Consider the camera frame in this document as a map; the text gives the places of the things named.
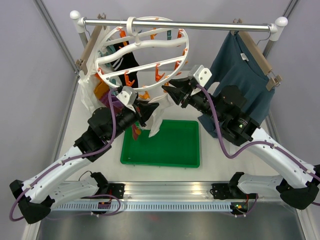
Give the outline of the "maroon orange sock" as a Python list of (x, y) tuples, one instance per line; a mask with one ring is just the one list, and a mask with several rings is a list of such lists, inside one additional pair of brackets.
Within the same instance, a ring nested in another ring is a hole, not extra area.
[[(115, 114), (119, 114), (122, 109), (124, 108), (124, 105), (121, 103), (120, 100), (118, 100), (115, 96), (111, 97), (111, 101), (113, 104), (113, 109), (115, 111)], [(139, 135), (142, 133), (142, 131), (137, 127), (136, 124), (133, 124), (131, 126), (132, 131), (132, 138), (136, 141), (139, 137)]]

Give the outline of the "purple orange sock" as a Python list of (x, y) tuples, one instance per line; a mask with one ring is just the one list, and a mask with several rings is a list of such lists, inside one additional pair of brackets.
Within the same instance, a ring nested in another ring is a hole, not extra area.
[(98, 100), (101, 100), (106, 93), (110, 90), (109, 85), (107, 85), (104, 81), (100, 81), (93, 90), (95, 97)]

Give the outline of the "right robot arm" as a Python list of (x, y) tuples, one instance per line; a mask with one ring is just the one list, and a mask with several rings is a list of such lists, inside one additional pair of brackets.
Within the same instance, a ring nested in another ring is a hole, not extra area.
[(256, 176), (235, 173), (228, 183), (234, 198), (256, 194), (279, 197), (289, 206), (304, 210), (315, 201), (320, 189), (320, 167), (309, 164), (282, 147), (241, 108), (246, 103), (236, 85), (227, 85), (217, 96), (212, 96), (195, 78), (172, 79), (162, 86), (172, 100), (182, 108), (190, 105), (213, 119), (220, 147), (228, 159), (249, 150), (278, 174)]

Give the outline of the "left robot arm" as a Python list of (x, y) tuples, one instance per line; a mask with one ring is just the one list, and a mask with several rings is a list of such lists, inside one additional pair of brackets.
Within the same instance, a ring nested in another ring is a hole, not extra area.
[(88, 129), (58, 160), (28, 180), (14, 180), (9, 187), (28, 224), (34, 224), (49, 215), (61, 204), (95, 195), (102, 199), (108, 195), (108, 181), (101, 173), (93, 173), (86, 180), (61, 186), (78, 170), (90, 165), (105, 154), (116, 137), (136, 122), (145, 123), (159, 107), (158, 102), (136, 99), (133, 109), (123, 107), (115, 113), (112, 107), (96, 109), (88, 119)]

